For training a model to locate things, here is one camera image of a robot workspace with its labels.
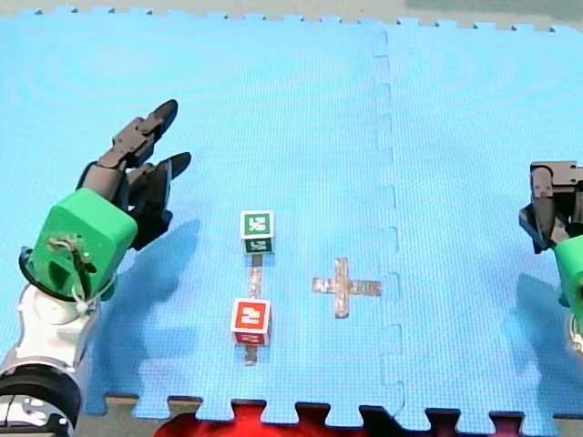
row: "red object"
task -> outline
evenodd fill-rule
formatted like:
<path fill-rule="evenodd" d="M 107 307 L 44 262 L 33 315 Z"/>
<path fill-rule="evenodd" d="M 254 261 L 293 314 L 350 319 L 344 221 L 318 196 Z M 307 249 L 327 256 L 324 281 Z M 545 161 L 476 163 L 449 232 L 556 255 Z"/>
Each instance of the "red object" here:
<path fill-rule="evenodd" d="M 236 299 L 230 331 L 239 344 L 267 346 L 271 321 L 268 300 Z"/>
<path fill-rule="evenodd" d="M 263 405 L 233 405 L 234 422 L 199 422 L 193 414 L 181 415 L 162 426 L 154 437 L 367 437 L 364 430 L 326 428 L 322 409 L 306 409 L 300 423 L 278 426 L 261 423 Z"/>

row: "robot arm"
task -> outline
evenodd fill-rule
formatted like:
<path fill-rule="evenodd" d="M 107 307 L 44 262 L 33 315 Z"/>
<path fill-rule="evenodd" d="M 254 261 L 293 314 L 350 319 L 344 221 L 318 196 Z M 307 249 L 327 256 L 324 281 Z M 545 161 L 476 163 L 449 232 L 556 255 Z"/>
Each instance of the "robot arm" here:
<path fill-rule="evenodd" d="M 519 213 L 536 254 L 553 250 L 561 279 L 561 303 L 583 327 L 583 168 L 575 161 L 530 166 L 531 203 Z"/>
<path fill-rule="evenodd" d="M 113 294 L 125 253 L 168 230 L 170 182 L 190 163 L 189 153 L 147 163 L 177 112 L 170 100 L 129 123 L 51 208 L 35 246 L 22 249 L 28 284 L 18 305 L 21 337 L 0 367 L 0 435 L 75 435 L 101 301 Z"/>

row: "interlocking foam tile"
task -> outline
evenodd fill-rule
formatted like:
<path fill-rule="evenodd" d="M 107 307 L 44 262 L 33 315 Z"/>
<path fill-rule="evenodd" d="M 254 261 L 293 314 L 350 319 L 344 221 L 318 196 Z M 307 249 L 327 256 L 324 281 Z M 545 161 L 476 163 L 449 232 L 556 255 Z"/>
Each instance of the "interlocking foam tile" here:
<path fill-rule="evenodd" d="M 583 414 L 583 369 L 568 353 L 552 253 L 518 226 L 531 161 L 583 161 L 583 36 L 386 27 L 391 60 L 405 428 L 425 409 L 521 412 L 526 435 Z"/>
<path fill-rule="evenodd" d="M 169 396 L 202 398 L 208 420 L 231 419 L 233 399 L 266 401 L 266 422 L 296 422 L 296 402 L 330 404 L 330 425 L 360 425 L 361 405 L 396 414 L 401 293 L 382 29 L 334 17 L 73 12 L 0 20 L 0 351 L 18 337 L 21 245 L 35 243 L 111 137 L 176 98 L 153 159 L 188 150 L 193 162 L 172 186 L 168 234 L 120 267 L 87 412 L 125 393 L 150 419 L 168 416 Z M 262 292 L 273 329 L 246 367 L 230 335 L 233 301 L 247 294 L 239 217 L 262 208 L 277 227 Z M 382 297 L 352 298 L 346 320 L 334 318 L 332 296 L 312 292 L 336 257 L 354 278 L 385 281 Z"/>

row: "floor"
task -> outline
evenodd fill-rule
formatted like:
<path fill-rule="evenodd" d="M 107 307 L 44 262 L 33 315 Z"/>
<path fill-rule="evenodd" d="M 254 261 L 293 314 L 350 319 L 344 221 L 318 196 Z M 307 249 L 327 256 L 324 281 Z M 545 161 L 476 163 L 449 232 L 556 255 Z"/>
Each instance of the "floor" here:
<path fill-rule="evenodd" d="M 82 12 L 92 5 L 92 0 L 77 0 L 73 5 Z M 50 10 L 56 5 L 66 5 L 56 0 L 3 0 L 0 15 L 13 15 L 27 8 Z M 132 6 L 149 7 L 155 13 L 167 9 L 187 10 L 202 14 L 209 10 L 221 11 L 230 16 L 241 16 L 249 12 L 261 12 L 268 19 L 283 14 L 301 14 L 306 20 L 315 21 L 322 15 L 340 15 L 346 22 L 354 22 L 361 16 L 370 16 L 385 22 L 394 22 L 398 17 L 413 15 L 424 24 L 438 19 L 457 21 L 460 26 L 470 26 L 476 21 L 495 22 L 499 28 L 508 29 L 516 23 L 534 24 L 539 29 L 550 25 L 571 25 L 583 30 L 583 2 L 580 0 L 293 0 L 273 2 L 270 0 L 142 0 L 141 2 L 117 0 L 108 2 L 123 11 Z M 103 417 L 84 417 L 79 427 L 81 437 L 117 435 L 119 437 L 148 436 L 160 426 L 160 422 L 136 421 L 131 416 L 132 400 L 112 399 L 108 402 L 108 414 Z M 173 414 L 191 412 L 192 404 L 173 403 Z M 557 421 L 564 437 L 583 434 L 576 421 Z"/>

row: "green cube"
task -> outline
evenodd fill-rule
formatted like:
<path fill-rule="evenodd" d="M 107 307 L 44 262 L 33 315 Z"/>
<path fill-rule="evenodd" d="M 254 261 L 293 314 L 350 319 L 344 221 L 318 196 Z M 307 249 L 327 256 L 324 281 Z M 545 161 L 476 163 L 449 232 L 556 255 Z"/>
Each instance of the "green cube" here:
<path fill-rule="evenodd" d="M 273 211 L 242 211 L 240 237 L 245 253 L 273 253 Z"/>

